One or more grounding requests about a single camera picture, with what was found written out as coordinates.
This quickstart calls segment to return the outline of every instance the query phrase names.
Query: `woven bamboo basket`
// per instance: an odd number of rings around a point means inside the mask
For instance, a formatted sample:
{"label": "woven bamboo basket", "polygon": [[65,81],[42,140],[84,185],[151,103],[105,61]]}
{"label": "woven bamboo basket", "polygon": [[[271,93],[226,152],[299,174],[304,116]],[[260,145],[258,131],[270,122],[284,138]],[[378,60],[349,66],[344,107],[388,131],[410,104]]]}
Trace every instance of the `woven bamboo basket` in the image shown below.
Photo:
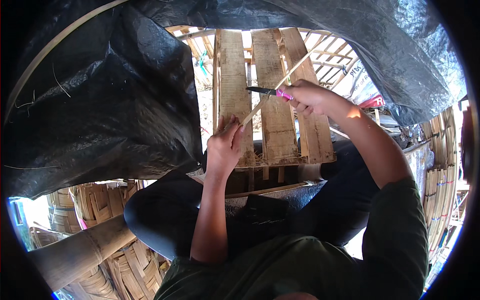
{"label": "woven bamboo basket", "polygon": [[75,207],[68,188],[60,189],[47,195],[48,219],[52,230],[66,233],[77,233],[80,225],[75,214]]}
{"label": "woven bamboo basket", "polygon": [[[94,226],[122,214],[125,204],[139,189],[141,180],[118,183],[80,184],[71,188],[74,203],[83,226]],[[159,289],[169,262],[138,239],[107,258],[101,265],[121,300],[150,300]]]}
{"label": "woven bamboo basket", "polygon": [[56,232],[38,227],[30,227],[29,233],[30,240],[35,249],[50,245],[71,235],[69,233]]}
{"label": "woven bamboo basket", "polygon": [[77,215],[84,222],[82,227],[88,228],[123,214],[130,197],[143,188],[142,180],[128,180],[122,184],[126,185],[85,183],[70,188]]}
{"label": "woven bamboo basket", "polygon": [[109,272],[122,300],[152,300],[169,263],[139,240],[107,258]]}
{"label": "woven bamboo basket", "polygon": [[119,299],[117,291],[105,276],[105,271],[96,266],[65,287],[74,299],[101,300]]}

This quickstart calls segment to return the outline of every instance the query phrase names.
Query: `hand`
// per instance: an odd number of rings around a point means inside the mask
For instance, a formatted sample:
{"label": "hand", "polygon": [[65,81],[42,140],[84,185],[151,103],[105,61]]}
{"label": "hand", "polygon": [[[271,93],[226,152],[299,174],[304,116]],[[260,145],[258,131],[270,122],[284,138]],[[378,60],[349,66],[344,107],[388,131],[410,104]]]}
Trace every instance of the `hand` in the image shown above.
{"label": "hand", "polygon": [[243,127],[239,118],[232,115],[225,126],[223,116],[218,120],[218,128],[207,141],[207,176],[226,180],[237,165],[240,157],[240,142]]}
{"label": "hand", "polygon": [[281,85],[279,89],[293,96],[293,100],[290,100],[290,105],[304,116],[308,116],[312,112],[322,115],[324,113],[321,105],[322,101],[332,93],[303,79],[297,80],[291,86]]}

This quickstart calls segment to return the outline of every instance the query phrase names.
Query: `person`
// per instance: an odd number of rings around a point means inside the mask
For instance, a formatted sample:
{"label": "person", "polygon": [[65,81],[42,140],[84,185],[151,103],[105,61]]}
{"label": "person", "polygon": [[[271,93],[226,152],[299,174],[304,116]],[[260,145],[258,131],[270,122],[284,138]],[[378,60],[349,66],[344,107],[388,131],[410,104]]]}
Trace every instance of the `person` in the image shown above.
{"label": "person", "polygon": [[[304,80],[281,89],[298,113],[325,114],[351,139],[334,143],[336,162],[321,164],[327,183],[278,222],[227,217],[225,186],[241,156],[242,127],[235,116],[220,118],[203,184],[171,171],[125,207],[132,232],[173,259],[155,300],[418,299],[427,233],[401,149],[337,94]],[[342,246],[365,226],[363,260],[354,259]]]}

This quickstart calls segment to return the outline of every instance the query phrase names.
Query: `sleeve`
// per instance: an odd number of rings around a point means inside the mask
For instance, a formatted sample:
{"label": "sleeve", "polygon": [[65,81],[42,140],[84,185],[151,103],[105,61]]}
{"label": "sleeve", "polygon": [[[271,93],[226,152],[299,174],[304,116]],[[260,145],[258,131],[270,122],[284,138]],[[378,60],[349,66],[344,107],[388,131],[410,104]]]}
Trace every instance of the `sleeve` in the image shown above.
{"label": "sleeve", "polygon": [[420,298],[428,273],[428,240],[412,178],[389,183],[374,197],[362,251],[370,293]]}
{"label": "sleeve", "polygon": [[175,258],[154,300],[203,299],[215,286],[220,270],[188,258]]}

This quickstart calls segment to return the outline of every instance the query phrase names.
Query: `knife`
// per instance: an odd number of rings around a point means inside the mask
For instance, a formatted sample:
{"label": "knife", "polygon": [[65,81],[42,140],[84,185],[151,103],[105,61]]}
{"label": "knife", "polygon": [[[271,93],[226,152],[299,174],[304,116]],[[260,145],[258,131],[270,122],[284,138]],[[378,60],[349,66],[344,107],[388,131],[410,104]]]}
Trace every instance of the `knife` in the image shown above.
{"label": "knife", "polygon": [[285,93],[284,91],[282,91],[280,89],[274,90],[274,89],[271,89],[271,88],[249,86],[249,87],[247,87],[247,90],[252,91],[252,92],[261,93],[261,94],[268,94],[268,95],[274,95],[274,96],[277,96],[277,97],[283,97],[283,98],[287,98],[288,100],[293,100],[293,96],[290,96],[289,94]]}

